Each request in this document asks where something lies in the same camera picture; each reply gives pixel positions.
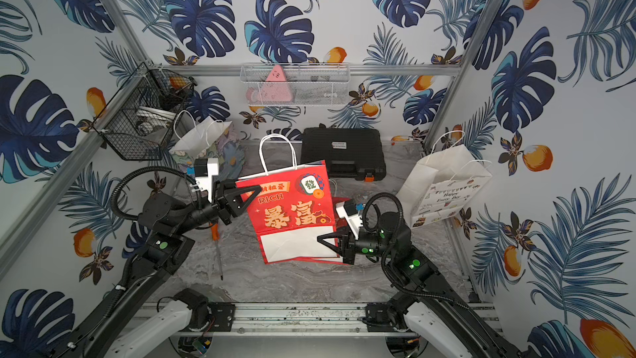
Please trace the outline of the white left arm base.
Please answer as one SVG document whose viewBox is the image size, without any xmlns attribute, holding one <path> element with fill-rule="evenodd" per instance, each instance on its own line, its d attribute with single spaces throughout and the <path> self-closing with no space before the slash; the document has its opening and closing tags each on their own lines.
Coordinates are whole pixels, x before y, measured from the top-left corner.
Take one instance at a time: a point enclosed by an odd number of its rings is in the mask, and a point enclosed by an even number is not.
<svg viewBox="0 0 636 358">
<path fill-rule="evenodd" d="M 117 339 L 105 357 L 145 357 L 180 331 L 206 332 L 209 316 L 208 298 L 187 288 L 169 298 L 154 316 Z"/>
</svg>

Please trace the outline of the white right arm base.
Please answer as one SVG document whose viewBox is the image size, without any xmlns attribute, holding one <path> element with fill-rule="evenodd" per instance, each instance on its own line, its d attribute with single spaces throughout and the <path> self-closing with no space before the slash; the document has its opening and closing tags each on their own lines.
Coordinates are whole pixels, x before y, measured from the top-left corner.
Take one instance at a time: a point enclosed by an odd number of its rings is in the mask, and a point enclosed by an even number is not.
<svg viewBox="0 0 636 358">
<path fill-rule="evenodd" d="M 417 333 L 430 341 L 445 357 L 467 358 L 473 355 L 429 306 L 412 296 L 397 293 L 388 301 L 387 314 L 396 330 Z"/>
</svg>

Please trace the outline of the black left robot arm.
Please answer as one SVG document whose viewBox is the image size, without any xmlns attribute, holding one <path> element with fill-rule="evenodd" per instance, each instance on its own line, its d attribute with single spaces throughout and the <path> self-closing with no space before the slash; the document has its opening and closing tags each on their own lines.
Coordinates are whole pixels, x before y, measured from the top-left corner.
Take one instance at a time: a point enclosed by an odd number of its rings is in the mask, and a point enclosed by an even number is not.
<svg viewBox="0 0 636 358">
<path fill-rule="evenodd" d="M 144 203 L 132 215 L 119 207 L 119 195 L 134 178 L 145 173 L 165 172 L 182 177 L 195 192 L 189 204 L 163 193 Z M 124 331 L 147 299 L 186 261 L 195 241 L 188 232 L 222 222 L 228 225 L 256 200 L 262 188 L 238 188 L 232 180 L 214 182 L 205 197 L 201 178 L 193 178 L 170 167 L 143 167 L 125 176 L 114 187 L 111 209 L 124 220 L 149 228 L 150 235 L 127 259 L 119 282 L 107 298 L 75 329 L 50 346 L 35 351 L 37 357 L 144 357 L 163 341 L 182 330 L 207 332 L 212 316 L 207 298 L 193 291 L 179 293 L 158 313 L 130 332 Z"/>
</svg>

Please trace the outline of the white happy paper bag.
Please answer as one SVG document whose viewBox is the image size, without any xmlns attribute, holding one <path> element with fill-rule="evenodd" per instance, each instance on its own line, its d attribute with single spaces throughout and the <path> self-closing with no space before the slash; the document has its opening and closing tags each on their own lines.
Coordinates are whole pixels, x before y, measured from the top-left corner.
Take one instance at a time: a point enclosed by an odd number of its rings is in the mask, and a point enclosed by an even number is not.
<svg viewBox="0 0 636 358">
<path fill-rule="evenodd" d="M 410 228 L 458 215 L 490 181 L 489 160 L 476 159 L 461 141 L 416 162 L 397 198 Z"/>
</svg>

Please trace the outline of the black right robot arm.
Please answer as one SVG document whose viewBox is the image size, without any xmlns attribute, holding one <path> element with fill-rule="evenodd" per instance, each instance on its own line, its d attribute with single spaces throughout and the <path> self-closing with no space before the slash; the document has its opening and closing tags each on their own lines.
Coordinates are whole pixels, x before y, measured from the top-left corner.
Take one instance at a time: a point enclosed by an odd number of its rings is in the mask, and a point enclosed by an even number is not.
<svg viewBox="0 0 636 358">
<path fill-rule="evenodd" d="M 318 243 L 353 265 L 357 256 L 380 265 L 397 290 L 381 318 L 364 322 L 370 328 L 413 332 L 445 357 L 535 357 L 506 341 L 471 308 L 447 282 L 439 268 L 412 243 L 412 232 L 400 200 L 391 193 L 372 196 L 358 210 L 344 203 L 348 222 L 358 220 L 358 230 L 347 227 L 320 235 Z"/>
</svg>

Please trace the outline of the red paper bag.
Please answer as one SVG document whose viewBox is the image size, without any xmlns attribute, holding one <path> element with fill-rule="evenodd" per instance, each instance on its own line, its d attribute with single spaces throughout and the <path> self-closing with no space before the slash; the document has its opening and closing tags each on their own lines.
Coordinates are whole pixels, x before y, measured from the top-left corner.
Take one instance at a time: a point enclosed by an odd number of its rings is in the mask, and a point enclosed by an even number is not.
<svg viewBox="0 0 636 358">
<path fill-rule="evenodd" d="M 291 150 L 291 166 L 267 167 L 266 142 L 285 143 Z M 263 171 L 241 177 L 238 188 L 260 185 L 262 191 L 247 213 L 266 265 L 293 260 L 342 264 L 342 258 L 319 244 L 318 235 L 336 231 L 331 184 L 324 162 L 300 164 L 292 142 L 281 134 L 269 134 L 259 143 Z"/>
<path fill-rule="evenodd" d="M 334 212 L 338 217 L 346 216 L 346 208 L 345 206 L 350 202 L 349 198 L 345 197 L 332 197 L 332 202 L 334 204 Z"/>
</svg>

